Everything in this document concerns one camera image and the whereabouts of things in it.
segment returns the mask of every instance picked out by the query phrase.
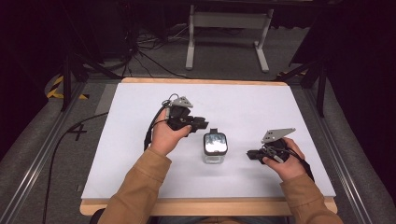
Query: metal stand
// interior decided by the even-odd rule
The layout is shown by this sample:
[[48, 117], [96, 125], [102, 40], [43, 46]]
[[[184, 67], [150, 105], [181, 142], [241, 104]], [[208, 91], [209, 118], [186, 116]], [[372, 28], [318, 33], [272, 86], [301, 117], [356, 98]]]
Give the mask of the metal stand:
[[194, 6], [190, 7], [189, 32], [190, 41], [187, 50], [186, 69], [191, 70], [194, 61], [194, 28], [195, 27], [223, 27], [223, 28], [245, 28], [262, 29], [262, 36], [259, 41], [254, 42], [254, 46], [259, 58], [260, 66], [264, 73], [269, 72], [268, 63], [262, 51], [265, 37], [270, 27], [273, 10], [268, 10], [267, 14], [242, 14], [242, 13], [218, 13], [218, 12], [195, 12]]
[[94, 62], [91, 59], [88, 59], [82, 55], [76, 53], [70, 53], [66, 56], [64, 60], [64, 104], [62, 106], [62, 111], [65, 111], [71, 102], [71, 94], [72, 94], [72, 76], [74, 75], [77, 82], [86, 82], [88, 80], [88, 74], [85, 71], [83, 64], [87, 64], [98, 72], [103, 73], [107, 77], [113, 79], [122, 79], [122, 77], [117, 74], [105, 69], [103, 66]]
[[304, 78], [301, 80], [300, 84], [303, 88], [312, 88], [316, 80], [318, 79], [318, 93], [317, 93], [317, 110], [321, 117], [324, 118], [323, 113], [323, 101], [324, 92], [326, 88], [326, 76], [327, 76], [327, 66], [326, 60], [313, 61], [311, 63], [303, 64], [282, 77], [277, 77], [274, 81], [286, 81], [287, 79], [299, 75], [305, 70], [308, 70]]

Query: white metal frame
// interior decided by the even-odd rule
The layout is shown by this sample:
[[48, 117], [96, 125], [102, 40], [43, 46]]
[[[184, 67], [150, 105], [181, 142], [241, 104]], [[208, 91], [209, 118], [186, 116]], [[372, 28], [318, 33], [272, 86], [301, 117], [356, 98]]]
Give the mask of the white metal frame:
[[269, 72], [262, 46], [268, 33], [273, 12], [272, 9], [268, 10], [266, 14], [195, 12], [194, 6], [191, 5], [189, 21], [190, 41], [187, 50], [186, 69], [191, 70], [193, 67], [195, 49], [194, 27], [223, 27], [262, 29], [262, 36], [259, 41], [254, 42], [254, 46], [262, 71], [264, 73]]

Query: wrist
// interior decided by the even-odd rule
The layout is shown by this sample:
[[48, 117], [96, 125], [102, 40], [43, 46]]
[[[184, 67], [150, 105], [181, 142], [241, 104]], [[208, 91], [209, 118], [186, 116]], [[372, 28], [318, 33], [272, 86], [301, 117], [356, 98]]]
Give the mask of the wrist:
[[304, 175], [306, 174], [306, 171], [303, 167], [296, 167], [296, 169], [292, 169], [292, 170], [288, 170], [287, 172], [282, 172], [279, 173], [279, 177], [283, 180], [283, 181], [287, 181], [290, 179], [293, 179], [296, 176], [299, 175]]
[[169, 153], [165, 149], [153, 145], [149, 146], [148, 149], [162, 156], [166, 156]]

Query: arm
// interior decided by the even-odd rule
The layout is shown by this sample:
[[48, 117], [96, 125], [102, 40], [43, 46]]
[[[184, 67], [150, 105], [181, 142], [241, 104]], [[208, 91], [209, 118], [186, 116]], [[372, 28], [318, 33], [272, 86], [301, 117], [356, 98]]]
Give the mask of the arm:
[[[158, 120], [164, 117], [163, 111]], [[111, 197], [99, 219], [100, 224], [147, 222], [171, 164], [166, 155], [190, 129], [191, 126], [186, 126], [174, 132], [166, 122], [155, 125], [151, 146], [125, 176], [118, 192]]]
[[[289, 138], [284, 140], [288, 147], [304, 159], [304, 154], [293, 140]], [[263, 161], [283, 180], [280, 186], [296, 223], [343, 223], [339, 216], [326, 207], [320, 190], [296, 158], [290, 156], [284, 163], [277, 163], [268, 158], [264, 158]]]

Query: yellow tape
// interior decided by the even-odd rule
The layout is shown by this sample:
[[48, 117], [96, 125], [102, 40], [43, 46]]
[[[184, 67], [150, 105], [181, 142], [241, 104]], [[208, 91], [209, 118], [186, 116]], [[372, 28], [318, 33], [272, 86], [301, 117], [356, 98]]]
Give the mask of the yellow tape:
[[[58, 98], [58, 99], [63, 99], [64, 98], [63, 94], [56, 93], [56, 90], [61, 85], [62, 81], [64, 81], [64, 76], [59, 75], [58, 78], [56, 78], [55, 82], [53, 83], [52, 87], [50, 88], [50, 91], [47, 94], [47, 98]], [[90, 98], [89, 94], [81, 94], [78, 97], [78, 99], [80, 99], [80, 100], [88, 100], [89, 98]]]

